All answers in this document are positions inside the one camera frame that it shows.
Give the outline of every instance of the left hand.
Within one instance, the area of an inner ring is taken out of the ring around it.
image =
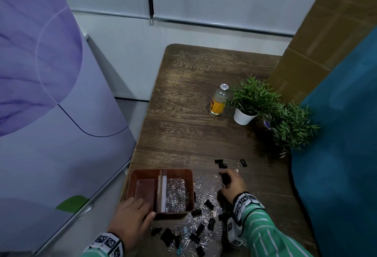
[[[123,241],[125,250],[128,251],[136,245],[144,234],[156,213],[149,212],[149,203],[144,203],[142,198],[135,200],[129,198],[119,204],[110,221],[107,232],[115,233]]]

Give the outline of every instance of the white plant pot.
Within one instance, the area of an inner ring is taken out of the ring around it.
[[[253,120],[257,115],[254,116],[248,116],[246,114],[243,114],[239,109],[236,109],[236,112],[234,113],[234,121],[236,121],[239,125],[246,125],[251,120]]]

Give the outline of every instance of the glass bottle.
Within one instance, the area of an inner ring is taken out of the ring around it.
[[[228,99],[228,89],[229,86],[225,83],[220,85],[220,88],[215,92],[211,105],[210,112],[214,115],[220,115],[225,107],[225,102]]]

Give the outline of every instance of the white wall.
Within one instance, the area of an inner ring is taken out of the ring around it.
[[[115,97],[149,100],[167,45],[282,55],[291,38],[211,27],[74,13]]]

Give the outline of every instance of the brown plastic tray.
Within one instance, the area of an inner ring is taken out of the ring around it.
[[[166,175],[170,178],[183,178],[186,181],[188,194],[188,205],[186,211],[180,212],[159,212],[158,200],[160,198],[159,176]],[[129,199],[143,198],[145,202],[151,205],[151,210],[156,212],[156,219],[174,219],[181,218],[194,210],[194,183],[192,170],[190,169],[135,169],[131,173],[130,183],[128,186],[127,197]]]

